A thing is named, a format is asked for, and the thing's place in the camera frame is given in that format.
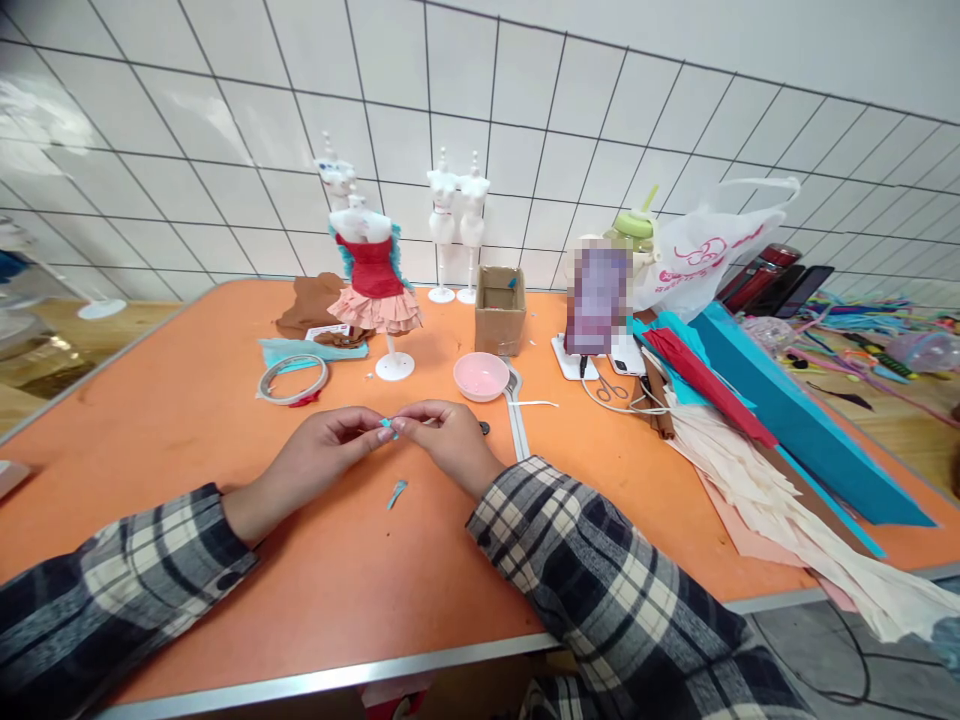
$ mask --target pink paper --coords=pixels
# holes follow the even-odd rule
[[[814,575],[814,577],[817,579],[817,582],[820,583],[820,587],[823,588],[823,591],[827,594],[827,597],[833,600],[833,604],[837,606],[838,610],[843,610],[844,612],[860,612],[857,610],[857,606],[853,604],[853,600],[850,599],[850,596],[847,595],[843,590],[838,588],[822,575]]]
[[[748,528],[746,523],[743,522],[743,518],[740,517],[740,513],[737,512],[737,509],[723,499],[720,491],[714,487],[712,482],[707,480],[699,468],[697,469],[697,475],[700,477],[700,482],[703,483],[703,489],[707,491],[707,497],[710,498],[710,502],[713,503],[717,515],[720,516],[720,522],[723,523],[723,527],[733,541],[733,546],[737,549],[737,552],[745,557],[754,557],[758,560],[780,563],[781,565],[791,565],[799,568],[808,567],[795,553],[780,547],[773,540],[758,535]],[[819,573],[812,573],[812,575],[817,579],[820,587],[823,588],[827,597],[834,602],[838,609],[844,612],[859,612],[857,606],[853,604],[853,600],[851,600],[850,596],[843,590]]]
[[[737,509],[727,504],[727,501],[723,499],[723,495],[713,486],[713,483],[707,480],[700,470],[697,470],[697,475],[700,476],[700,482],[703,483],[703,488],[707,491],[707,497],[713,503],[717,515],[720,516],[720,522],[723,523],[723,527],[733,541],[733,546],[737,549],[737,552],[745,557],[755,557],[759,560],[780,563],[781,565],[807,567],[806,563],[794,553],[785,550],[773,540],[768,540],[748,528]]]

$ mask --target pink ruffled skirt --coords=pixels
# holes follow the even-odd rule
[[[396,335],[423,326],[423,313],[408,288],[399,295],[368,298],[352,287],[340,291],[340,299],[327,308],[340,322],[364,330]]]

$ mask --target white plastic bag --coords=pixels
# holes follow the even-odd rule
[[[782,188],[791,194],[779,205],[745,215],[715,210],[725,188],[743,185]],[[696,210],[661,226],[654,236],[654,262],[634,278],[634,310],[669,310],[684,322],[693,320],[717,294],[730,264],[758,248],[763,236],[783,222],[783,208],[799,194],[800,182],[794,177],[729,180],[712,188]]]

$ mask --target red dress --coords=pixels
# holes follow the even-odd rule
[[[390,253],[395,241],[352,243],[339,234],[336,240],[353,256],[353,284],[340,291],[329,312],[340,322],[389,335],[421,327],[417,299],[393,269]]]

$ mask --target plastic bag handle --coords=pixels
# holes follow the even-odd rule
[[[797,196],[800,194],[800,181],[792,176],[788,178],[742,178],[740,180],[727,180],[710,188],[701,198],[700,205],[697,207],[697,210],[710,210],[715,207],[717,194],[723,188],[730,187],[731,185],[753,185],[756,187],[773,187],[792,191],[790,197],[778,205],[767,208],[769,210],[782,210],[796,200]]]

